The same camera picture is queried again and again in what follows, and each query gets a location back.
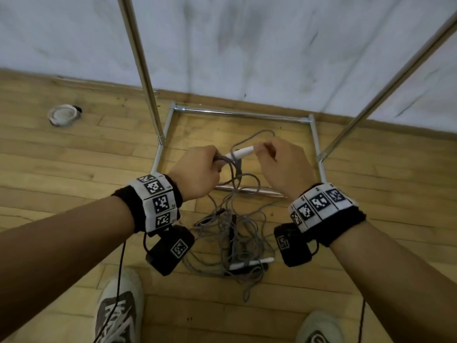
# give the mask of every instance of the gray sneaker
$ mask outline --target gray sneaker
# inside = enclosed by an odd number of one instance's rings
[[[296,343],[343,343],[343,333],[338,320],[323,311],[314,311],[300,327]]]
[[[101,294],[95,317],[95,337],[116,304],[116,293],[117,276],[108,282]],[[125,267],[121,273],[117,306],[97,342],[140,343],[143,309],[144,294],[140,277],[133,269]]]

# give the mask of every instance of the person's right arm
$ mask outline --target person's right arm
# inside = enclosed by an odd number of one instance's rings
[[[290,200],[316,183],[302,148],[255,144],[262,173]],[[457,342],[457,284],[364,221],[330,244],[395,342]]]

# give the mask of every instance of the chrome bar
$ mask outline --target chrome bar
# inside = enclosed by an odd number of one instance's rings
[[[233,186],[231,186],[231,185],[217,185],[216,189],[232,191],[233,190]],[[273,196],[273,197],[283,197],[282,194],[280,194],[279,192],[273,191],[273,190],[260,189],[259,191],[257,191],[256,189],[253,189],[253,188],[250,188],[250,187],[245,187],[245,188],[241,189],[241,192],[246,193],[246,194],[258,193],[258,194],[263,194],[263,195]]]
[[[363,119],[372,114],[408,77],[413,74],[457,30],[457,11],[438,29],[422,48],[398,71],[386,86],[365,106],[341,133],[318,155],[322,162]]]
[[[168,135],[168,129],[170,128],[171,120],[173,119],[173,114],[174,114],[174,107],[176,104],[174,102],[171,103],[170,108],[168,110],[167,114],[167,120],[165,120],[165,125],[164,125],[164,137],[166,139]],[[157,152],[155,154],[154,162],[152,163],[152,168],[151,168],[151,174],[154,172],[157,172],[157,168],[160,163],[160,159],[162,157],[162,151],[165,147],[165,144],[159,144],[157,146]]]
[[[219,111],[216,109],[202,109],[202,108],[191,108],[186,106],[176,106],[174,109],[178,112],[185,113],[194,113],[194,114],[210,114],[210,115],[220,115],[220,116],[244,116],[248,118],[258,118],[258,119],[269,119],[277,121],[295,121],[303,124],[309,124],[311,121],[307,117],[296,117],[296,116],[279,116],[274,114],[263,114],[263,113],[252,113],[252,112],[243,112],[243,111]]]
[[[319,169],[320,181],[323,183],[327,183],[327,176],[325,175],[325,171],[323,169],[322,161],[319,161],[317,156],[320,154],[320,145],[319,145],[319,137],[317,134],[317,127],[316,127],[316,119],[314,119],[314,115],[310,114],[309,119],[311,123],[311,133],[313,134],[313,141],[314,141],[314,148],[316,149],[316,159],[317,159],[317,167]]]
[[[151,113],[155,133],[157,134],[159,143],[163,144],[165,142],[165,135],[160,124],[159,110],[157,109],[157,103],[155,103],[154,90],[152,89],[151,79],[149,77],[148,65],[141,44],[132,0],[117,0],[117,2],[119,3],[119,8],[124,19],[125,29],[129,35],[130,46],[134,52],[135,63],[137,64],[138,74],[140,75],[144,96],[146,97],[149,112]]]

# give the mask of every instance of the white wall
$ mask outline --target white wall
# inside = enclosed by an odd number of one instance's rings
[[[156,89],[354,116],[457,0],[133,0]],[[457,38],[372,118],[457,132]],[[116,0],[0,0],[0,66],[140,85]]]

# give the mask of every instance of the forearm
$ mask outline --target forearm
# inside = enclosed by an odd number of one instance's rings
[[[457,341],[457,284],[368,222],[330,248],[393,340]]]
[[[0,234],[0,341],[55,300],[134,232],[107,197]]]

